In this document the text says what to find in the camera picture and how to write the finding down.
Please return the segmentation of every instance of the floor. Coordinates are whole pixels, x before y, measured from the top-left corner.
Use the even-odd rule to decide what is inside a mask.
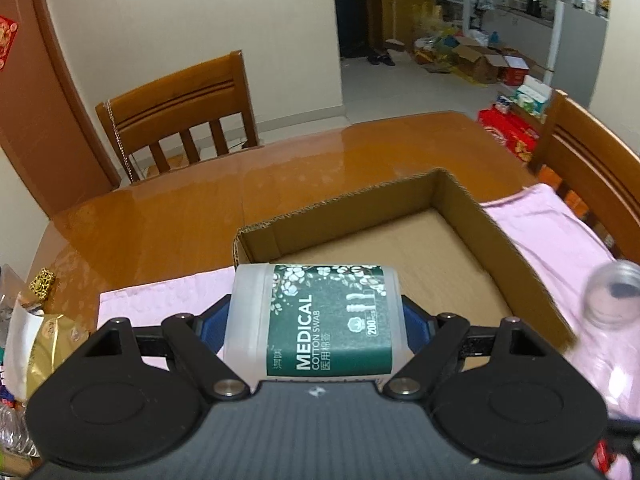
[[[407,53],[393,52],[392,56],[396,66],[374,66],[365,58],[343,59],[345,116],[262,132],[261,143],[270,144],[365,121],[444,110],[459,111],[475,120],[478,110],[487,108],[495,100],[497,85],[472,84],[454,74],[431,74],[415,64]],[[240,150],[241,142],[230,146],[230,151]],[[213,146],[200,152],[201,160],[216,155]]]

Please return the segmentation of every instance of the red paper door decoration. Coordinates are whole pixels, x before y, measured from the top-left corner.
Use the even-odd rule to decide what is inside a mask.
[[[6,57],[14,42],[16,30],[18,24],[14,20],[0,16],[0,72],[6,65]]]

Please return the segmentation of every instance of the table top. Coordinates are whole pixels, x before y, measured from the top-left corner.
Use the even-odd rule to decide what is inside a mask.
[[[93,330],[101,292],[227,267],[243,225],[434,167],[451,171],[479,202],[536,182],[463,114],[354,124],[206,160],[60,213],[31,277],[52,270],[46,312]]]

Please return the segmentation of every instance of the chain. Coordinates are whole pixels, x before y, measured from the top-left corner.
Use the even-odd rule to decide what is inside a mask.
[[[116,121],[113,118],[113,111],[111,110],[111,100],[107,99],[104,103],[104,107],[107,108],[107,113],[109,114],[109,118],[111,119],[111,126],[113,127],[113,133],[116,136],[116,142],[118,143],[118,147],[120,149],[120,154],[122,155],[122,160],[124,161],[124,169],[127,170],[127,174],[129,175],[130,181],[133,182],[133,169],[131,167],[131,163],[129,161],[129,157],[125,155],[124,148],[122,147],[122,140],[120,139],[120,132],[118,131],[118,127],[116,126]]]

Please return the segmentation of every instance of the chair backrest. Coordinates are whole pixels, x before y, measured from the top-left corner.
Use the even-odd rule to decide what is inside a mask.
[[[589,208],[583,217],[592,229],[601,223],[615,245],[615,257],[640,264],[640,158],[587,110],[556,91],[540,140],[529,162],[562,179],[558,195],[569,190]]]
[[[203,123],[209,123],[218,155],[228,153],[220,118],[237,113],[242,114],[245,146],[258,145],[241,51],[157,79],[110,99],[110,105],[124,156],[105,103],[98,104],[95,111],[125,171],[124,157],[130,163],[129,155],[145,146],[151,149],[160,173],[169,171],[159,141],[173,134],[180,134],[189,163],[198,162],[189,128]],[[138,179],[133,171],[133,180]]]

